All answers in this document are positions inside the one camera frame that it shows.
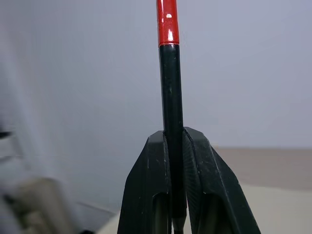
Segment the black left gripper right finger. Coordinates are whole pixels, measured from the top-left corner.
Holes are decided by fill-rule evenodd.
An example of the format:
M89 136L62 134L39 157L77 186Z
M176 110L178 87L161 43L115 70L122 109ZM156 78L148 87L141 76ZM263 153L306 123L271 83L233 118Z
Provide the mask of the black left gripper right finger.
M254 234L238 179L204 134L183 131L184 181L192 234Z

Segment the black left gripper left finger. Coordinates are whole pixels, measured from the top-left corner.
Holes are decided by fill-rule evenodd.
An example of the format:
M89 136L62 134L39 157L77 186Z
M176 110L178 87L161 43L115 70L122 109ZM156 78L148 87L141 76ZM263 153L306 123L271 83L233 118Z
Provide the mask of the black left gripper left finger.
M171 176L162 131L148 137L127 176L117 234L171 234Z

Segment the black marker with red cap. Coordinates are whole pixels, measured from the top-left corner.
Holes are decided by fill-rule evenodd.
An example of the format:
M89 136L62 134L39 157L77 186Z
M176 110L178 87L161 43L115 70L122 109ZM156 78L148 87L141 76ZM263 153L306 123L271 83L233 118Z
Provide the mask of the black marker with red cap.
M183 181L183 113L177 3L176 0L156 0L156 8L163 126L172 185L172 225L174 234L184 234L187 204Z

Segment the blurred beige box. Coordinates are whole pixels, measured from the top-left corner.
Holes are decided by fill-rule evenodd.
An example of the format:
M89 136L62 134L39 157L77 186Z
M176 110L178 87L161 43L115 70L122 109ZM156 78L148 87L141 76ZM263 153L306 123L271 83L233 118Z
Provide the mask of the blurred beige box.
M24 181L14 190L1 193L0 201L13 213L22 234L78 233L60 185L54 179Z

